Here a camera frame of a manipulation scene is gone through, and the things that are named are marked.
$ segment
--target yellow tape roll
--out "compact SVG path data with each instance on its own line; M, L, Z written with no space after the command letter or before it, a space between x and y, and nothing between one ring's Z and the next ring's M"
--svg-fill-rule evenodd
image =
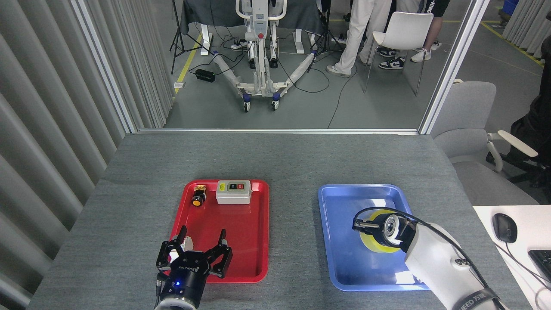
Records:
M393 213L393 212L389 210L376 210L369 217L369 221L372 221L373 219L375 219L375 217L384 213ZM380 244L370 234L365 234L363 232L360 232L360 238L361 238L361 241L364 243L364 245L375 253L394 253L400 250L399 248L387 247L385 245Z

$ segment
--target gray tabletop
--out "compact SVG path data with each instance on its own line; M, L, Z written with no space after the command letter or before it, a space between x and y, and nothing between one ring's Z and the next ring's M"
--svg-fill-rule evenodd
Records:
M430 291L343 292L329 279L317 190L394 184L412 212L448 230L511 309L530 309L455 171L429 136L160 133L127 136L29 310L152 309L160 244L183 187L262 179L269 269L257 284L208 284L200 309L442 309Z

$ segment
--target chair armrest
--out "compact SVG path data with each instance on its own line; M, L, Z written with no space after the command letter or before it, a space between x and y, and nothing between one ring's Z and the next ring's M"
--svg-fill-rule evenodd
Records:
M494 143L491 141L491 135L492 133L488 134L488 143L486 143L486 146L488 147L491 155L494 157L494 171L500 172L503 169L503 159L501 158L501 154L498 152L498 149L495 148Z
M488 136L490 137L490 140L505 140L510 145L516 147L519 151L526 154L529 157L536 157L538 156L538 152L528 146L526 143L520 141L517 137L513 136L512 134L504 131L504 130L498 130L498 133L489 133Z

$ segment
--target computer mouse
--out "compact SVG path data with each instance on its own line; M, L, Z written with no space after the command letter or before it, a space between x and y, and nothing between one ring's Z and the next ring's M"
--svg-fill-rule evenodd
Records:
M495 236L507 243L513 243L517 237L517 227L513 219L503 213L496 213L492 218L492 224L494 225Z

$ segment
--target tripod stand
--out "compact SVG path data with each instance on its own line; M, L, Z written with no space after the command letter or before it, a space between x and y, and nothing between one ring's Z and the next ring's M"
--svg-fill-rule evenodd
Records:
M314 45L312 49L317 50L316 54L319 55L321 53L325 52L338 52L343 51L341 44L338 42L338 40L335 38L333 33L329 30L329 17L331 15L331 1L329 1L329 6L327 8L326 16L321 17L321 23L323 25L323 33L320 35L319 38L316 39L314 42ZM338 50L331 50L329 47L329 44L331 42L335 42L337 46L339 47Z
M172 51L172 48L174 47L174 58L172 59L172 69L170 71L170 74L174 74L174 62L176 61L176 58L178 56L182 55L185 52L189 52L189 51L198 50L198 49L203 48L203 45L201 43L197 42L197 40L195 40L189 34L186 34L186 35L189 38L191 38L193 41L195 41L195 43L197 43L199 46L195 47L193 49L189 49L189 50L186 50L184 48L183 38L182 38L182 31L181 31L181 28L180 28L180 19L178 18L178 11L176 9L176 1L175 0L172 0L172 8L174 9L174 15L176 17L176 25L177 25L178 28L176 29L176 34L174 35L174 39L172 40L172 44L170 45L170 49L169 49L169 52L170 52L170 51Z

